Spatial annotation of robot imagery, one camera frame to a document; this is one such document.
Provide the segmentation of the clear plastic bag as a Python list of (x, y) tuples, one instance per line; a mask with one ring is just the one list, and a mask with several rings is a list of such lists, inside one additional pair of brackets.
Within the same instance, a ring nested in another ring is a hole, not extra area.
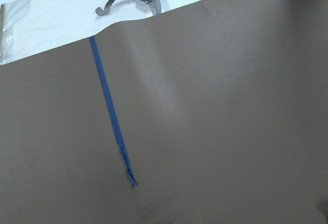
[(138, 0), (117, 0), (111, 12), (95, 9), (108, 0), (15, 0), (1, 8), (1, 65), (92, 36), (111, 24), (147, 18)]

